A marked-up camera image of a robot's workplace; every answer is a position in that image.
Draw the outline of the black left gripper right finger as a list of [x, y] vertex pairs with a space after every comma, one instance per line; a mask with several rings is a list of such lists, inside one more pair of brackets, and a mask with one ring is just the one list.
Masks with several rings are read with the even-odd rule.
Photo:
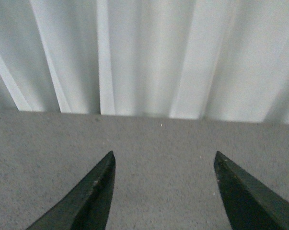
[[220, 151], [214, 170], [233, 230], [289, 230], [289, 202]]

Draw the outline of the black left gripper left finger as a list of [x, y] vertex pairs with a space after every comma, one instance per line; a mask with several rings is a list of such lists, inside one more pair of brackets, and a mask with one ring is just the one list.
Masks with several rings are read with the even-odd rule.
[[107, 153], [29, 230], [104, 230], [114, 192], [116, 159]]

